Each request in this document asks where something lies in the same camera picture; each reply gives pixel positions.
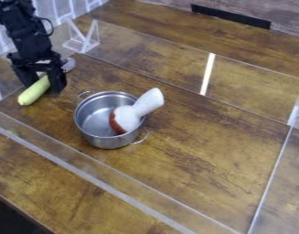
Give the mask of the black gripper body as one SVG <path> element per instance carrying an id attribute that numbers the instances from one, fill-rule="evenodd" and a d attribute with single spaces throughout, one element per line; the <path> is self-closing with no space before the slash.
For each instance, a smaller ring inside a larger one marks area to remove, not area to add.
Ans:
<path id="1" fill-rule="evenodd" d="M 19 52 L 13 52 L 7 54 L 7 58 L 11 60 L 11 67 L 15 70 L 47 71 L 58 69 L 65 71 L 62 55 L 54 51 L 37 58 L 26 58 Z"/>

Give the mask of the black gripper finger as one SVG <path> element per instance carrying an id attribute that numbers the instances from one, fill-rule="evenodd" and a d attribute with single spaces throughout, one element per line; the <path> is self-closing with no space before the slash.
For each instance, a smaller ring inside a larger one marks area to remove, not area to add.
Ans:
<path id="1" fill-rule="evenodd" d="M 67 85 L 65 71 L 59 66 L 49 66 L 47 74 L 49 74 L 51 92 L 59 94 Z"/>
<path id="2" fill-rule="evenodd" d="M 14 72 L 26 87 L 31 87 L 38 81 L 39 66 L 13 66 Z"/>

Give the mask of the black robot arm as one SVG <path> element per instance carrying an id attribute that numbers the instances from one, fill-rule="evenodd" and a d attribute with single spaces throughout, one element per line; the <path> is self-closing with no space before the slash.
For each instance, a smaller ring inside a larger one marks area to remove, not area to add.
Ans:
<path id="1" fill-rule="evenodd" d="M 0 24 L 18 49 L 7 54 L 7 58 L 26 87 L 39 81 L 38 72 L 45 72 L 51 91 L 61 93 L 67 85 L 65 63 L 62 55 L 53 50 L 53 32 L 49 33 L 43 25 L 46 18 L 37 16 L 35 10 L 33 0 L 0 0 Z"/>

